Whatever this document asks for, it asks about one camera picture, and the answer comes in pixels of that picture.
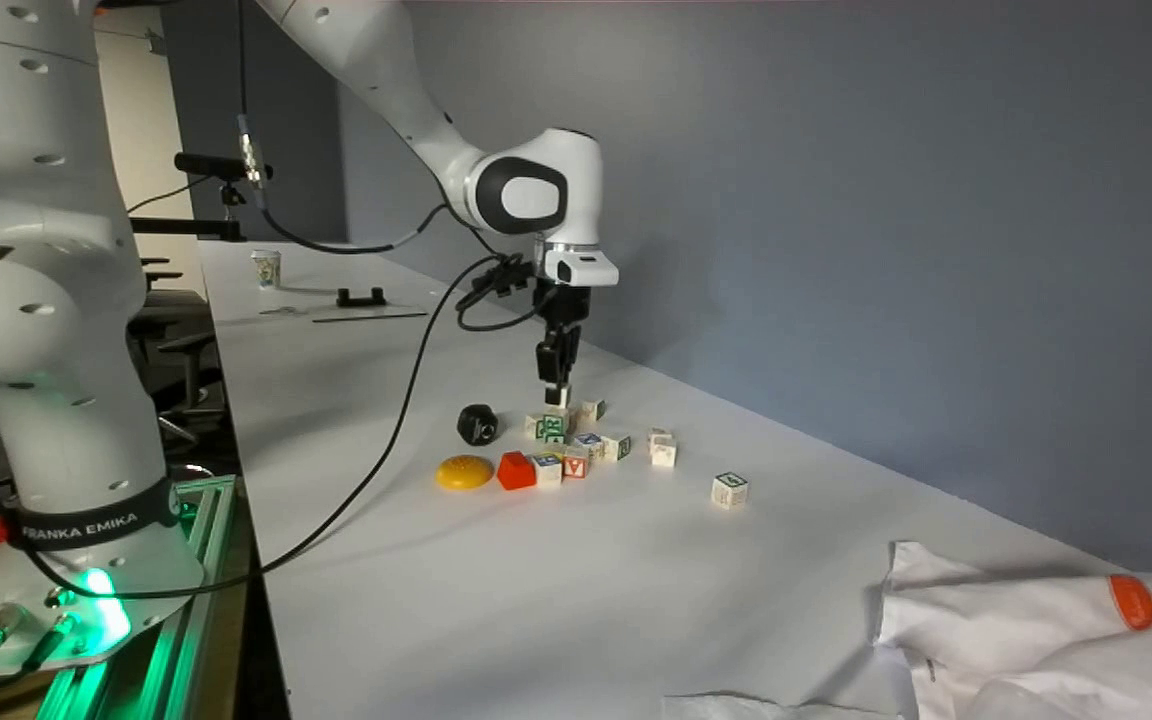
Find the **wooden block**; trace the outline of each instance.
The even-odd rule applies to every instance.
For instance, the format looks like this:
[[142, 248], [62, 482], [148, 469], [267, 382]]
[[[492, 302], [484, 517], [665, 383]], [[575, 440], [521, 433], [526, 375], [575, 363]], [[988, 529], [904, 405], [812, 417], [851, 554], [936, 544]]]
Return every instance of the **wooden block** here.
[[571, 412], [575, 433], [590, 433], [602, 420], [602, 408], [608, 408], [602, 401], [580, 405]]
[[675, 469], [678, 463], [678, 444], [665, 429], [653, 429], [648, 453], [653, 453], [653, 469]]
[[566, 444], [571, 425], [566, 417], [544, 412], [536, 417], [536, 444]]
[[555, 494], [564, 489], [564, 460], [555, 457], [531, 457], [536, 463], [536, 489]]
[[586, 448], [566, 448], [564, 453], [564, 482], [583, 482], [586, 463], [590, 463]]
[[745, 507], [747, 505], [747, 482], [735, 478], [735, 474], [721, 474], [710, 484], [709, 484], [709, 499], [714, 507]]
[[633, 453], [633, 435], [600, 435], [602, 440], [602, 460], [618, 463]]

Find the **table surface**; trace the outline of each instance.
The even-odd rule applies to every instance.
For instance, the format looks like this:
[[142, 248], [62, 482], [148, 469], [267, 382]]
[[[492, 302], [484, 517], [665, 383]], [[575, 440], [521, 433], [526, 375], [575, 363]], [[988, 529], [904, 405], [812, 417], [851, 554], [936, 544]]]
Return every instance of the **table surface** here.
[[[275, 248], [290, 287], [382, 283], [397, 307], [444, 291], [391, 262]], [[254, 544], [273, 559], [382, 448], [425, 319], [311, 326], [331, 318], [331, 296], [309, 291], [278, 296], [301, 311], [261, 318], [246, 251], [201, 256]], [[1103, 569], [586, 345], [575, 401], [608, 401], [608, 433], [672, 429], [678, 469], [653, 474], [638, 444], [559, 494], [438, 494], [431, 469], [466, 453], [465, 405], [506, 420], [484, 457], [522, 448], [521, 417], [538, 408], [536, 338], [538, 326], [466, 338], [444, 319], [389, 469], [315, 554], [267, 575], [297, 717], [602, 720], [656, 717], [665, 697], [692, 692], [898, 712], [904, 674], [867, 650], [892, 542], [988, 569]], [[714, 474], [751, 482], [745, 513], [709, 505]]]

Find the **white fabric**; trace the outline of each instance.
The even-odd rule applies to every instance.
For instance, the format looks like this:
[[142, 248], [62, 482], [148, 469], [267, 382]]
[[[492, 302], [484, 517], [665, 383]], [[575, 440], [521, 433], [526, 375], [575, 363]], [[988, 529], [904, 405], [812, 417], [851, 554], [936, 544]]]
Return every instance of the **white fabric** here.
[[1152, 720], [1152, 627], [1103, 575], [992, 580], [895, 544], [881, 645], [904, 650], [920, 720]]
[[710, 697], [661, 701], [661, 720], [895, 720], [895, 717], [832, 707], [832, 705], [785, 707], [785, 705], [754, 701], [754, 697], [710, 692]]

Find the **black wire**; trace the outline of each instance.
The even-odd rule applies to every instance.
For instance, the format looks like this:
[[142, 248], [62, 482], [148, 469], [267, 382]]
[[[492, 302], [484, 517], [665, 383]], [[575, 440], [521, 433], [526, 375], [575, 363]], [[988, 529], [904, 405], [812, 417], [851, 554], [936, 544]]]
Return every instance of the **black wire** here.
[[250, 586], [282, 564], [290, 564], [297, 558], [302, 558], [351, 505], [356, 497], [379, 478], [379, 469], [389, 463], [391, 448], [400, 444], [400, 433], [407, 425], [407, 408], [413, 408], [413, 398], [415, 398], [415, 382], [418, 382], [418, 367], [425, 367], [425, 352], [428, 352], [428, 341], [431, 341], [431, 330], [438, 319], [438, 311], [448, 307], [452, 291], [484, 266], [500, 266], [500, 256], [481, 256], [470, 262], [452, 283], [448, 291], [435, 302], [435, 307], [428, 311], [428, 326], [418, 332], [418, 345], [415, 345], [415, 359], [413, 359], [413, 371], [407, 371], [407, 389], [404, 389], [404, 401], [400, 401], [400, 412], [391, 420], [391, 433], [379, 448], [379, 457], [370, 460], [370, 469], [356, 482], [356, 489], [328, 513], [328, 521], [318, 521], [301, 544], [290, 544], [282, 558], [261, 564], [254, 573], [243, 573], [243, 575], [232, 575], [232, 580], [216, 580], [216, 586], [197, 586], [197, 588], [151, 588], [151, 591], [90, 591], [90, 588], [81, 588], [71, 580], [62, 580], [45, 558], [40, 547], [33, 547], [20, 533], [17, 533], [17, 544], [20, 554], [55, 586], [55, 588], [67, 588], [76, 598], [90, 598], [90, 601], [167, 601], [167, 598], [203, 598], [203, 591], [224, 591], [224, 588], [235, 588], [235, 586]]
[[127, 206], [127, 218], [134, 218], [134, 213], [142, 213], [148, 206], [159, 206], [159, 201], [167, 201], [167, 195], [190, 194], [190, 188], [201, 188], [201, 184], [209, 184], [209, 180], [212, 180], [212, 175], [197, 175], [197, 180], [187, 180], [187, 184], [181, 184], [181, 188], [142, 195], [138, 206]]
[[465, 332], [506, 332], [506, 330], [521, 330], [521, 326], [526, 326], [531, 318], [538, 318], [550, 302], [555, 302], [555, 291], [549, 291], [538, 303], [531, 303], [526, 311], [521, 311], [521, 318], [512, 318], [512, 319], [500, 319], [500, 326], [470, 326], [470, 319], [466, 319], [466, 307], [455, 307], [455, 330], [465, 330]]
[[428, 231], [428, 225], [444, 213], [448, 206], [435, 206], [425, 213], [425, 221], [415, 225], [415, 231], [407, 231], [404, 239], [391, 239], [391, 244], [315, 244], [301, 231], [288, 231], [267, 207], [261, 207], [263, 225], [273, 231], [278, 231], [282, 239], [301, 244], [301, 248], [311, 248], [311, 251], [328, 251], [328, 256], [379, 256], [379, 251], [397, 251], [400, 244], [415, 239]]

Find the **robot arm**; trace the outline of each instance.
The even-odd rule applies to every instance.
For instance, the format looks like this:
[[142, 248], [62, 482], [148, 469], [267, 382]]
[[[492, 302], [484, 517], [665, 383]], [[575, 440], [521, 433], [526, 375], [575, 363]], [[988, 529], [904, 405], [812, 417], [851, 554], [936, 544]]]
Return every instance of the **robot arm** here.
[[[127, 358], [142, 303], [113, 171], [90, 0], [0, 6], [0, 440], [17, 533], [82, 588], [190, 588], [203, 569], [171, 529], [156, 408]], [[177, 601], [58, 598], [0, 544], [0, 678], [67, 627], [45, 669], [90, 663]]]
[[590, 138], [549, 130], [484, 156], [425, 96], [404, 0], [261, 0], [261, 7], [404, 138], [461, 221], [500, 237], [544, 231], [536, 268], [549, 283], [618, 283], [597, 248], [602, 156]]

